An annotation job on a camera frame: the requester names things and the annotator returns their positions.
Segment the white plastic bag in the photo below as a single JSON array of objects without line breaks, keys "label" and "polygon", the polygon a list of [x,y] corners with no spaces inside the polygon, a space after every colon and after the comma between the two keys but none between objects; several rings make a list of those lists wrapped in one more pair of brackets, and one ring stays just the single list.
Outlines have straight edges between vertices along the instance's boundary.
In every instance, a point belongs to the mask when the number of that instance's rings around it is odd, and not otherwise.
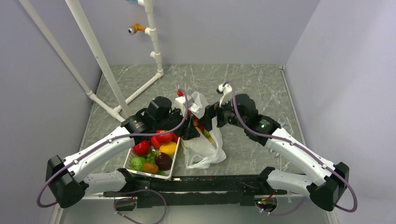
[{"label": "white plastic bag", "polygon": [[189,103],[189,110],[193,115],[203,119],[198,123],[204,127],[204,131],[199,131],[197,138],[181,141],[185,155],[185,167],[187,169],[207,169],[211,164],[220,163],[226,159],[215,105],[210,105],[204,95],[197,91],[192,93],[189,100],[192,100],[192,103]]}]

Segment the dark purple fake fruit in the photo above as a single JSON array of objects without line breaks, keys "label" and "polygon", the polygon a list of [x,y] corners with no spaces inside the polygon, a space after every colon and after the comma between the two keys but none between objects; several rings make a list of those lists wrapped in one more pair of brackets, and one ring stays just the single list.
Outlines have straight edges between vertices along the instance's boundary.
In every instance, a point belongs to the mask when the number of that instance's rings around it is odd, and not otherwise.
[{"label": "dark purple fake fruit", "polygon": [[158,166],[158,169],[160,171],[170,170],[172,167],[172,163],[173,159],[165,153],[159,152],[155,156],[155,164]]}]

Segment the green grapes fake fruit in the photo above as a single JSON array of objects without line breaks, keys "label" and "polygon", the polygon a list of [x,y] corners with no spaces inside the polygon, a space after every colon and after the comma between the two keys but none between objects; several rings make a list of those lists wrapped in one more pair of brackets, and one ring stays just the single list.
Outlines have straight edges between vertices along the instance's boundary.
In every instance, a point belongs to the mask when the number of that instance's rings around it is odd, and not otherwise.
[{"label": "green grapes fake fruit", "polygon": [[146,162],[155,163],[155,158],[157,155],[157,151],[150,151],[146,156]]}]

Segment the white plastic basket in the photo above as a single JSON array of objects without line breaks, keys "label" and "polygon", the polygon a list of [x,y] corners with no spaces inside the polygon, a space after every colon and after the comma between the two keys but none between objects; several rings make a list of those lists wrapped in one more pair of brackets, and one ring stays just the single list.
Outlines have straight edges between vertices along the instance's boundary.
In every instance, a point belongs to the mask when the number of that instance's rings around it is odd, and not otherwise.
[{"label": "white plastic basket", "polygon": [[176,164],[179,143],[173,133],[150,137],[130,149],[123,167],[132,174],[168,180]]}]

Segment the white PVC pipe frame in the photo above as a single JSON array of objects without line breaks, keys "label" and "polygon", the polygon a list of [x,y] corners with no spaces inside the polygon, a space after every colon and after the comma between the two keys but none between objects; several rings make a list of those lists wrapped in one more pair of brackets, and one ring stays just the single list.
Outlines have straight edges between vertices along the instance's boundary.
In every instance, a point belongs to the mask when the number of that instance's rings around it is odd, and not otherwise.
[{"label": "white PVC pipe frame", "polygon": [[157,29],[155,25],[155,19],[154,19],[154,14],[153,14],[153,4],[151,0],[138,0],[137,3],[144,7],[145,12],[147,14],[148,18],[148,24],[149,26],[146,28],[145,34],[150,36],[154,51],[150,53],[150,57],[155,59],[156,61],[156,66],[157,66],[157,72],[156,74],[148,80],[143,86],[141,86],[138,90],[136,90],[132,95],[130,95],[128,98],[124,98],[120,87],[115,80],[115,76],[112,73],[110,69],[110,65],[107,62],[107,59],[100,47],[100,44],[94,34],[93,29],[91,28],[91,25],[83,11],[83,8],[78,0],[67,0],[66,4],[68,8],[70,9],[77,25],[79,26],[86,42],[88,43],[99,67],[101,68],[101,71],[103,75],[105,76],[107,82],[109,83],[109,86],[111,87],[111,90],[113,94],[115,95],[119,105],[115,108],[111,108],[108,106],[106,103],[104,103],[96,94],[93,93],[93,91],[88,87],[87,83],[84,81],[70,58],[66,55],[65,51],[62,49],[60,44],[57,42],[56,38],[53,36],[51,31],[48,29],[44,21],[41,19],[40,15],[37,13],[37,11],[34,9],[30,1],[28,0],[21,0],[19,1],[21,6],[25,9],[25,11],[28,13],[30,18],[33,20],[33,22],[36,24],[36,26],[39,28],[41,33],[44,35],[44,37],[47,39],[49,44],[52,46],[52,48],[55,50],[55,52],[58,54],[60,59],[63,61],[63,63],[66,65],[66,67],[69,69],[71,74],[74,76],[74,78],[77,80],[79,85],[82,87],[86,95],[88,96],[89,99],[91,99],[94,103],[99,105],[101,108],[103,108],[112,118],[115,120],[122,122],[125,119],[120,115],[120,112],[123,111],[128,117],[132,115],[128,104],[131,103],[135,98],[137,98],[140,94],[142,94],[148,87],[150,87],[154,82],[156,82],[158,79],[160,79],[164,75],[163,71],[163,66],[162,66],[162,55],[161,55],[161,50],[159,47],[158,43],[158,34],[157,34]]}]

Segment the red tomato fake fruit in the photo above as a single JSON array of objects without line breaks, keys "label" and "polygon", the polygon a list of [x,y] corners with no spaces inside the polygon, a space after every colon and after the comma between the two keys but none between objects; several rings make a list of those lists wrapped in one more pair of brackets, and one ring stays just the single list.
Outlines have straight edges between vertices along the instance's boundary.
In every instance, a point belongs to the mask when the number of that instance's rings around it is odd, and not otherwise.
[{"label": "red tomato fake fruit", "polygon": [[132,152],[136,156],[146,156],[151,150],[151,145],[147,140],[143,140],[139,144],[132,147]]}]

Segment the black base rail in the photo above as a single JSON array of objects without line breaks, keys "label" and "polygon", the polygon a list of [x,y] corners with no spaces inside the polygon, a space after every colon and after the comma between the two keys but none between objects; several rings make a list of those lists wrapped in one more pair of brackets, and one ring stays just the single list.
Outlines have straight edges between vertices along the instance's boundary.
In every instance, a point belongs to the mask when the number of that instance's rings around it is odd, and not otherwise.
[{"label": "black base rail", "polygon": [[154,206],[253,206],[262,197],[284,195],[259,175],[175,176],[169,180],[134,175],[122,190],[106,191],[105,198],[132,198],[137,208]]}]

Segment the brown kiwi fake fruit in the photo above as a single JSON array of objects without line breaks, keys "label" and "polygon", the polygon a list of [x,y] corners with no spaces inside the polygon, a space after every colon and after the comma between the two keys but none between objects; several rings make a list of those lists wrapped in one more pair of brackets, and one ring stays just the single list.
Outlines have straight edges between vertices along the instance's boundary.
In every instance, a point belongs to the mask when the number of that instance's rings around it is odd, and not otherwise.
[{"label": "brown kiwi fake fruit", "polygon": [[159,167],[155,163],[146,162],[142,165],[142,171],[149,174],[157,174]]}]

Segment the red lychee bunch fake fruit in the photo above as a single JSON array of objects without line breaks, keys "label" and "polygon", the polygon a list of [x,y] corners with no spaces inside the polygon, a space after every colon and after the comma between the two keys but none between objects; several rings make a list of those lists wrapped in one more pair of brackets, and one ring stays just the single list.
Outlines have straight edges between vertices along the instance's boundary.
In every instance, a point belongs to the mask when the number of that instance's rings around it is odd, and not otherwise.
[{"label": "red lychee bunch fake fruit", "polygon": [[204,127],[199,123],[198,118],[196,117],[193,118],[193,124],[201,133],[204,132]]}]

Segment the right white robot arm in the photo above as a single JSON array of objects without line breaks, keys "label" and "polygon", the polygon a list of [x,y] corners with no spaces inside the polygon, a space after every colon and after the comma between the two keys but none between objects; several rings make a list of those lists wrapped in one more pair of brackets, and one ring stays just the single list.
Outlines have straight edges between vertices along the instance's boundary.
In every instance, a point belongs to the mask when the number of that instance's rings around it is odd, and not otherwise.
[{"label": "right white robot arm", "polygon": [[275,151],[299,167],[303,174],[292,174],[266,167],[257,176],[257,187],[264,194],[272,190],[287,190],[301,194],[319,208],[333,211],[347,189],[349,166],[321,158],[293,138],[281,125],[259,114],[255,102],[247,94],[238,94],[233,101],[208,104],[199,95],[194,98],[193,114],[204,128],[214,129],[226,124],[243,128],[250,140]]}]

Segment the orange silver valve knob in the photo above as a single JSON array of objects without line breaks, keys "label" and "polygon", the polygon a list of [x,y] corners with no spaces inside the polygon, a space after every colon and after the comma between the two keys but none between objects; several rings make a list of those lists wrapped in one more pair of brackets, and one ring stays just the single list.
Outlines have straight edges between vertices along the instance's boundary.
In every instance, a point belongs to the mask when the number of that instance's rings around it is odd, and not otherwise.
[{"label": "orange silver valve knob", "polygon": [[146,32],[146,28],[141,26],[139,23],[135,23],[134,25],[128,28],[128,32],[130,35],[135,35],[138,32]]}]

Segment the red apple fake fruit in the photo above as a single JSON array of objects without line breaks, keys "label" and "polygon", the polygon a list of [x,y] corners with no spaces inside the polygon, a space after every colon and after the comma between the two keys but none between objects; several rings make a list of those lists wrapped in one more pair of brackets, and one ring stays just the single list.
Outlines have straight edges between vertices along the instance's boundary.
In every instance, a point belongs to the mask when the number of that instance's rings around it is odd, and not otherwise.
[{"label": "red apple fake fruit", "polygon": [[165,131],[157,131],[157,133],[160,133],[161,135],[157,135],[156,136],[156,140],[161,145],[169,144],[173,140],[173,133],[172,132],[163,134],[164,132]]}]

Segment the green round fake fruit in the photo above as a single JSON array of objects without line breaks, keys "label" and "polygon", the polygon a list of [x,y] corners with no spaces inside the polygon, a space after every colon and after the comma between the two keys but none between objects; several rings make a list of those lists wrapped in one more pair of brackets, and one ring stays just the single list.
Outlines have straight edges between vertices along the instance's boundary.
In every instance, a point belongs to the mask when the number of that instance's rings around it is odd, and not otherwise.
[{"label": "green round fake fruit", "polygon": [[146,163],[146,158],[135,156],[130,160],[129,167],[131,170],[142,171],[142,167],[145,163]]}]

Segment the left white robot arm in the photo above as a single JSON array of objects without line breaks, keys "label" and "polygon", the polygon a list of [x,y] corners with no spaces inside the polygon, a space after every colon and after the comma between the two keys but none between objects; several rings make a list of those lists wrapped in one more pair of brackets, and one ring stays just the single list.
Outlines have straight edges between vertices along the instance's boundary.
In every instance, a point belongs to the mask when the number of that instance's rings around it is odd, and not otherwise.
[{"label": "left white robot arm", "polygon": [[129,171],[119,168],[113,172],[92,174],[92,171],[118,153],[156,136],[164,130],[175,133],[183,140],[197,137],[198,131],[192,127],[192,116],[188,111],[194,100],[191,96],[171,101],[162,96],[152,100],[148,107],[140,109],[128,117],[114,131],[100,141],[73,155],[61,158],[51,157],[47,162],[46,186],[61,208],[78,203],[85,195],[115,191],[122,196],[134,190],[133,177]]}]

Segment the red strawberry fake fruit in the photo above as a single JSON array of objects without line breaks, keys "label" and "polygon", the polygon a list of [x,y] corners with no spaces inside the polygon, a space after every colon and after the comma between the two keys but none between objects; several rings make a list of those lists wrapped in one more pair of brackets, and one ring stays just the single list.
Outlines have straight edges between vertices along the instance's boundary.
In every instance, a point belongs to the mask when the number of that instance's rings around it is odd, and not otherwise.
[{"label": "red strawberry fake fruit", "polygon": [[172,141],[175,143],[178,143],[178,140],[179,140],[179,137],[176,134],[172,133]]}]

